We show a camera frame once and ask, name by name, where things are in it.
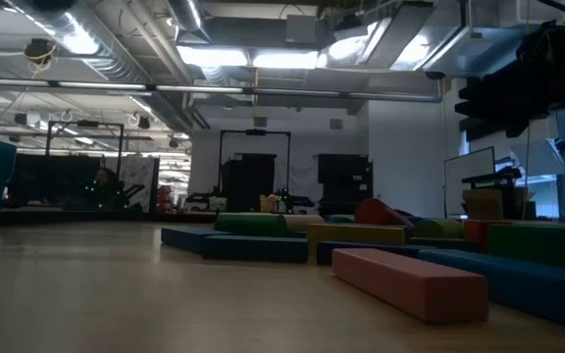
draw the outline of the whiteboard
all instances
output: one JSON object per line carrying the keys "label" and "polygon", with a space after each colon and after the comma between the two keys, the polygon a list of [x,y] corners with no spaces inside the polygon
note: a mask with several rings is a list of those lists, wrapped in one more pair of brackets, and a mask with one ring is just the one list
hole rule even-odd
{"label": "whiteboard", "polygon": [[444,161],[446,215],[463,215],[465,212],[463,190],[469,190],[470,184],[464,184],[465,177],[478,177],[493,174],[494,148],[489,147],[470,154]]}

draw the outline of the black frame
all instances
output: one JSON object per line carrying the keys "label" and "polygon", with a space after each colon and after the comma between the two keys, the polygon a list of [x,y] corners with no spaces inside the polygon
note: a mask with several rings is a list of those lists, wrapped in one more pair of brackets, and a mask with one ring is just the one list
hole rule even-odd
{"label": "black frame", "polygon": [[491,172],[495,173],[496,172],[496,151],[494,149],[494,146],[482,148],[480,150],[476,150],[476,151],[470,152],[470,153],[462,155],[462,156],[448,158],[447,160],[443,161],[443,216],[445,218],[448,218],[448,209],[447,209],[447,206],[446,206],[446,163],[450,162],[450,161],[454,161],[454,160],[459,159],[459,158],[468,157],[468,156],[475,154],[475,153],[481,153],[481,152],[487,151],[489,149],[491,149]]}
{"label": "black frame", "polygon": [[[51,127],[54,126],[55,124],[62,125],[62,127],[56,130],[56,134],[52,134],[51,133]],[[117,171],[116,171],[117,176],[119,176],[121,168],[122,168],[122,150],[124,148],[125,127],[124,127],[123,124],[99,123],[99,122],[89,122],[89,121],[78,121],[78,122],[54,122],[54,121],[50,121],[47,124],[47,141],[45,143],[45,156],[49,157],[49,151],[51,149],[52,138],[58,137],[58,134],[60,134],[60,132],[62,132],[65,128],[67,128],[67,126],[69,126],[71,124],[76,124],[77,126],[82,126],[82,127],[98,127],[100,125],[105,126],[105,127],[108,127],[108,126],[118,126],[119,127],[119,130],[120,130],[119,152],[118,152],[118,155],[117,155]]]}
{"label": "black frame", "polygon": [[224,152],[224,134],[244,133],[247,136],[265,136],[268,134],[286,135],[286,189],[289,190],[289,166],[291,165],[291,132],[288,131],[266,131],[266,130],[221,130],[220,131],[220,155],[217,168],[217,189],[222,192],[222,153]]}

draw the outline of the blue cushion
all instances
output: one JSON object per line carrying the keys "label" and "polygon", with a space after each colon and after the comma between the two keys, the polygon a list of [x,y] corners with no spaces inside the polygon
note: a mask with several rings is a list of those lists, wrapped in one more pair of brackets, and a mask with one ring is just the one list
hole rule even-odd
{"label": "blue cushion", "polygon": [[418,252],[420,252],[420,250],[436,249],[434,246],[424,245],[390,245],[377,242],[320,241],[318,242],[318,253],[316,258],[318,265],[330,265],[333,261],[333,250],[340,248],[372,248],[412,258],[418,257]]}
{"label": "blue cushion", "polygon": [[305,263],[306,239],[272,236],[212,235],[202,239],[205,259]]}
{"label": "blue cushion", "polygon": [[224,234],[229,233],[226,231],[195,227],[164,227],[161,230],[161,241],[163,244],[176,246],[180,249],[199,254],[202,251],[203,237]]}
{"label": "blue cushion", "polygon": [[418,258],[480,274],[489,299],[565,324],[565,269],[460,250],[423,250]]}

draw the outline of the pink foam block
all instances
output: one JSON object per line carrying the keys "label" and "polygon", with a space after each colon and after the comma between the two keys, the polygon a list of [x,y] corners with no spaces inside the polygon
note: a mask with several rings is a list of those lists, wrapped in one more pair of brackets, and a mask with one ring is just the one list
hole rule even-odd
{"label": "pink foam block", "polygon": [[336,249],[334,274],[425,323],[488,319],[483,276],[376,249]]}

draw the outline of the wooden floor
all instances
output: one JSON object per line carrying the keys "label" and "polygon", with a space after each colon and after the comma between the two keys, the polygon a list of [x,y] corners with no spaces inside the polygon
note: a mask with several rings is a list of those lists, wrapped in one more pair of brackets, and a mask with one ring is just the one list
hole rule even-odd
{"label": "wooden floor", "polygon": [[499,305],[426,326],[310,265],[204,261],[162,225],[0,228],[0,352],[563,352],[565,328]]}

